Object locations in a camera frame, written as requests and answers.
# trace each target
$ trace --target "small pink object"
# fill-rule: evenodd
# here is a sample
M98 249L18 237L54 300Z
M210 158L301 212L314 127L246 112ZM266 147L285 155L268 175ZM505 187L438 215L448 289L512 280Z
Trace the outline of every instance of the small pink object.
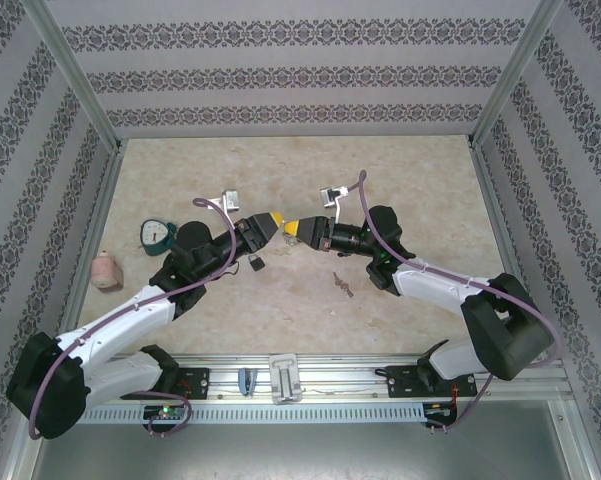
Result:
M99 290L124 286L124 273L104 250L91 262L91 284Z

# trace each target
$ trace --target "beige floor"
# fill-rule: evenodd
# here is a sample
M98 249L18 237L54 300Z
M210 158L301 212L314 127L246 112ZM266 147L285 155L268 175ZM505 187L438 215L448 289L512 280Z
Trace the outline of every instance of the beige floor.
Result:
M408 250L463 273L502 271L464 137L132 140L101 244L124 269L125 287L89 286L80 324L127 300L160 268L163 257L140 248L144 219L201 220L216 235L221 220L191 200L225 188L240 195L234 221L270 210L286 220L329 215L320 188L350 185L362 168L370 204L395 209ZM362 220L358 196L345 199L341 221ZM364 258L290 247L281 234L260 256L266 268L254 272L242 261L237 276L210 285L193 310L129 350L158 343L171 353L420 353L466 334L463 320L445 310L378 291Z

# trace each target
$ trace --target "fabric wall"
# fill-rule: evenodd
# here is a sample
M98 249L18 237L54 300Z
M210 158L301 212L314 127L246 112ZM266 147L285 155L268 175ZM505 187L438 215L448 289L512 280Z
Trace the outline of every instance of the fabric wall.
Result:
M59 326L107 162L22 7L0 0L0 460L5 388L29 335Z
M601 0L563 4L483 155L601 466Z
M53 0L122 137L468 134L538 0Z

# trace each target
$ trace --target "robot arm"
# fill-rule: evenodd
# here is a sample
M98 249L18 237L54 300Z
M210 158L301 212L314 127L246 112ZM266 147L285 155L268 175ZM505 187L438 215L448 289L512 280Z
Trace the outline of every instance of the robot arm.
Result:
M282 215L278 212L261 213L236 222L234 259L263 248L281 223ZM206 293L205 285L177 291L217 272L228 261L231 247L229 232L212 238L204 223L194 221L183 225L162 268L149 280L149 285L126 303L55 339L44 333L32 336L7 387L7 398L29 418L41 383L56 359L86 332L106 321L110 323L82 340L51 377L36 418L36 428L42 436L55 438L63 434L85 410L122 395L146 390L169 393L178 366L159 347L145 347L129 358L108 361L146 333L193 308ZM135 308L110 320L129 306Z
M337 203L337 195L341 190L323 190L325 206L327 200ZM341 257L353 254L370 257L366 270L370 280L380 290L397 296L417 297L464 318L470 339L439 343L425 353L418 363L421 367L419 377L430 389L440 379L451 380L460 375L485 371L500 379L512 380L551 346L551 333L531 314L511 302L467 284L473 280L489 285L535 308L515 277L505 273L495 279L453 274L467 280L459 283L428 271L453 273L416 258L400 244L402 229L391 207L375 206L369 210L369 214L387 244L413 266L391 256L377 242L366 221L362 226L356 226L338 223L335 217L309 217L286 223L285 233L315 250L335 250Z

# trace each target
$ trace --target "damask wallpaper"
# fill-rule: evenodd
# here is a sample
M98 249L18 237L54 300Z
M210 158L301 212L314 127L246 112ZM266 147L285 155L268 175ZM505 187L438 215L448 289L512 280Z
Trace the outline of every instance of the damask wallpaper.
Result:
M6 386L25 339L59 326L107 162L22 7L0 0L0 462Z
M483 155L601 466L601 0L563 4Z
M50 7L122 137L468 134L538 0Z

